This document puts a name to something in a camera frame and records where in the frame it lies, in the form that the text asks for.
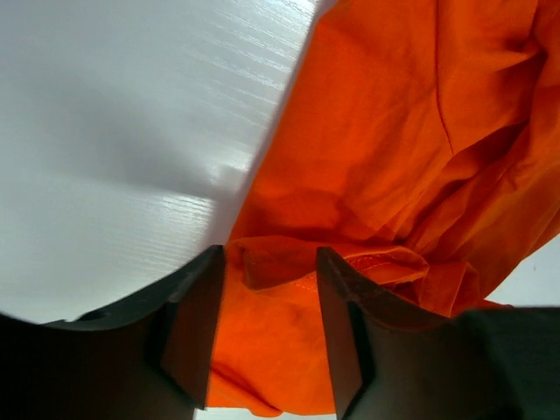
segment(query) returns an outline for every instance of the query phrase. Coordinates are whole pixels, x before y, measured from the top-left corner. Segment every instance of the orange shirt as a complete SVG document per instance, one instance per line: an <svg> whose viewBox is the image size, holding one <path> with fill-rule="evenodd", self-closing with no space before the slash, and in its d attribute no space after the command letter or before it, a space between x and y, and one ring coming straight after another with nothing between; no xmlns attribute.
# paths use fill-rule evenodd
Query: orange shirt
<svg viewBox="0 0 560 420"><path fill-rule="evenodd" d="M209 405L333 412L317 246L453 316L559 209L560 1L339 1L227 245Z"/></svg>

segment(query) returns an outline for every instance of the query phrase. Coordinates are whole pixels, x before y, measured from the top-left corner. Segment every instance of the garment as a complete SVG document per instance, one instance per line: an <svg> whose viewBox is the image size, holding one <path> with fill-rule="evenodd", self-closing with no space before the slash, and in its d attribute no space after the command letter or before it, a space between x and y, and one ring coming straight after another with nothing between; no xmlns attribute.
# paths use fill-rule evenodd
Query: garment
<svg viewBox="0 0 560 420"><path fill-rule="evenodd" d="M454 316L559 209L560 1L341 0L227 244L209 404L334 411L317 246Z"/></svg>

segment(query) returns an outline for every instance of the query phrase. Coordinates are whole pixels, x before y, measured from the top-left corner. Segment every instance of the orange clothing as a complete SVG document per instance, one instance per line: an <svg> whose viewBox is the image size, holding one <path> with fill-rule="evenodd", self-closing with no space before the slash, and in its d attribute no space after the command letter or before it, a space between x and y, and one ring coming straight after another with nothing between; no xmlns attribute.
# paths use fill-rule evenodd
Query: orange clothing
<svg viewBox="0 0 560 420"><path fill-rule="evenodd" d="M453 316L559 209L560 1L341 0L227 245L209 405L333 412L317 246Z"/></svg>

